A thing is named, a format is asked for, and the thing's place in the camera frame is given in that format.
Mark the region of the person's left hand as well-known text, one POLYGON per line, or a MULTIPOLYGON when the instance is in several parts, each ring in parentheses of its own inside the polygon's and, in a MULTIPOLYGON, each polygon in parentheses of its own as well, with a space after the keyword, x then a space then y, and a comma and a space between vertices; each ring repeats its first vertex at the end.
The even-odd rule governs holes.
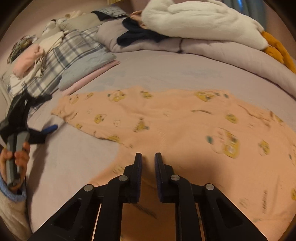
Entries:
POLYGON ((29 162, 29 153, 30 153, 30 144, 28 142, 23 143, 23 149, 17 151, 14 154, 10 151, 7 151, 5 148, 1 151, 1 177, 6 183, 6 161, 10 160, 12 157, 15 157, 15 164, 20 168, 20 183, 15 187, 9 187, 9 190, 13 193, 17 193, 21 188, 23 181, 25 180, 27 165, 29 162))

